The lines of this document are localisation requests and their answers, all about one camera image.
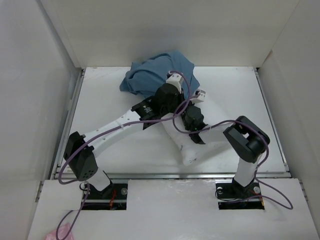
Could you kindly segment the blue pillowcase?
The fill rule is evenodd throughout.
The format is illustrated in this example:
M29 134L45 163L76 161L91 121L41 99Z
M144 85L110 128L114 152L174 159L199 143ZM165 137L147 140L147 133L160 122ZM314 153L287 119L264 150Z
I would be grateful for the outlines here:
M184 97L188 97L188 87L194 93L200 83L194 76L195 65L180 51L164 52L150 57L142 62L132 62L130 70L119 85L122 92L142 95L144 98L154 96L157 89L167 80L170 71L182 73L187 82L182 83Z

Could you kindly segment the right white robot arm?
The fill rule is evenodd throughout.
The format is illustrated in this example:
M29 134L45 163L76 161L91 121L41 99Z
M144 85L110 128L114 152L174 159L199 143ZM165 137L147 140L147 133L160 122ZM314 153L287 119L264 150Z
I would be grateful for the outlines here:
M232 146L239 162L231 190L237 197L245 196L254 182L258 160L268 150L269 136L244 115L236 120L208 125L197 106L187 107L182 114L182 122L189 138L197 145L229 143Z

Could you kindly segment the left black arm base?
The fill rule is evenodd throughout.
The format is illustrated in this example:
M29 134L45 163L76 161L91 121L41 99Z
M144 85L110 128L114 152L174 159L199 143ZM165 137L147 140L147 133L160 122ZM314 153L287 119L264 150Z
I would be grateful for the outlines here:
M90 185L90 192L82 210L86 211L125 211L127 209L128 184L112 183L100 192Z

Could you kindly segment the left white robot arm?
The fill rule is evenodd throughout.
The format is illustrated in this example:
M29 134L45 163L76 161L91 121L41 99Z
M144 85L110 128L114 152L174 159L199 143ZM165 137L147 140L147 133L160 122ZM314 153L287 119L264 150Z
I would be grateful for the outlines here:
M87 182L99 197L109 197L112 193L112 181L99 168L97 157L129 135L162 122L165 115L179 109L182 102L190 96L190 92L165 83L153 96L135 104L113 122L86 134L73 132L68 137L63 154L65 165L70 167L77 181Z

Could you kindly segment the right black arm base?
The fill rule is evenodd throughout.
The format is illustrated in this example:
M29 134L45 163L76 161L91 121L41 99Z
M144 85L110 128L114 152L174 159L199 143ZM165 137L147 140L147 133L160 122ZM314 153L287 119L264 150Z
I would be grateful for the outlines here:
M218 199L219 210L264 210L261 188L252 182L247 188L236 187L233 182L215 184L215 197Z

